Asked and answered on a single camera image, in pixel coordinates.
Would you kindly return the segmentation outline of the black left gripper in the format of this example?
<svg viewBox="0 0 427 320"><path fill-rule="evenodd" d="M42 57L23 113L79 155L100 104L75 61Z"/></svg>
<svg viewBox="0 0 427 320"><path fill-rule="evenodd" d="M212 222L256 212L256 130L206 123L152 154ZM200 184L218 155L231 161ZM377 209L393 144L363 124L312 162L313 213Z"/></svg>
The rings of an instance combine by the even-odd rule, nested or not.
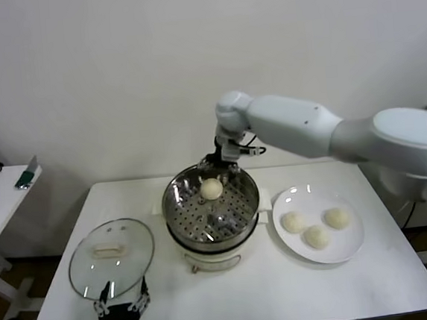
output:
<svg viewBox="0 0 427 320"><path fill-rule="evenodd" d="M133 304L107 307L110 282L107 281L101 290L99 299L94 302L94 311L100 315L99 320L140 320L140 311L146 310L151 302L145 276L142 277L139 297Z"/></svg>

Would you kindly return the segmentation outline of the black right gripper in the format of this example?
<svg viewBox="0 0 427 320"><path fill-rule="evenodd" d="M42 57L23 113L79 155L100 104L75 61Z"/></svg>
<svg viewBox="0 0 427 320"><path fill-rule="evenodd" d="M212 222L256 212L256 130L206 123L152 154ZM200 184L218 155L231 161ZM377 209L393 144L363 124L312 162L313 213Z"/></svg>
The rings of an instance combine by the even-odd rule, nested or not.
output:
<svg viewBox="0 0 427 320"><path fill-rule="evenodd" d="M236 164L235 160L228 160L222 157L222 146L217 140L217 137L214 138L215 150L211 154L207 154L206 157L202 158L196 166L197 178L200 182L204 182L211 173L211 166L225 166L220 169L219 181L224 183L230 183L234 180L237 180L240 175L240 167Z"/></svg>

